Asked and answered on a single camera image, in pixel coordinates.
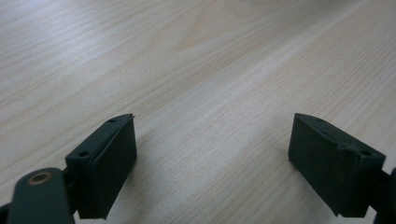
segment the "dark green bracket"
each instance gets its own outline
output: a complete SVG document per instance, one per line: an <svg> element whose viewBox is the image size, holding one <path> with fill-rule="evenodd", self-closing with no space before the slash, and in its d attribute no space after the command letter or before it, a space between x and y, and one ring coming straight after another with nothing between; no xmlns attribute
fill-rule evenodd
<svg viewBox="0 0 396 224"><path fill-rule="evenodd" d="M134 117L106 121L66 156L67 168L46 168L20 179L0 224L75 223L106 218L136 160Z"/></svg>
<svg viewBox="0 0 396 224"><path fill-rule="evenodd" d="M294 117L289 160L336 216L364 217L370 205L375 223L396 223L396 169L382 171L385 158L323 119Z"/></svg>

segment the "screw hole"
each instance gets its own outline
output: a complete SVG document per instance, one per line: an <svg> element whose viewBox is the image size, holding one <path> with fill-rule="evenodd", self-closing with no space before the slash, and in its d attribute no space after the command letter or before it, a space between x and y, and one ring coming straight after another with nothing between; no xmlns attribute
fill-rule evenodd
<svg viewBox="0 0 396 224"><path fill-rule="evenodd" d="M39 185L46 182L49 179L50 179L50 172L43 172L30 177L27 183L29 185Z"/></svg>
<svg viewBox="0 0 396 224"><path fill-rule="evenodd" d="M364 156L374 156L374 154L371 153L371 152L369 152L369 151L361 151L361 155L364 155Z"/></svg>
<svg viewBox="0 0 396 224"><path fill-rule="evenodd" d="M90 155L90 153L87 152L87 151L83 151L83 152L78 153L78 155L79 155L80 157L86 157L86 156Z"/></svg>

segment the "wood grain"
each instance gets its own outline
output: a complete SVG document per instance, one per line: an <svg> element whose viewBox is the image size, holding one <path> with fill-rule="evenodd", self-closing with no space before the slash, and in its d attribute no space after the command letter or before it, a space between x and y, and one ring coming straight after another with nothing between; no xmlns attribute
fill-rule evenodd
<svg viewBox="0 0 396 224"><path fill-rule="evenodd" d="M395 74L391 0L3 1L0 203L132 112L138 161L108 219L78 223L372 223L293 168L291 124L326 119L390 172Z"/></svg>

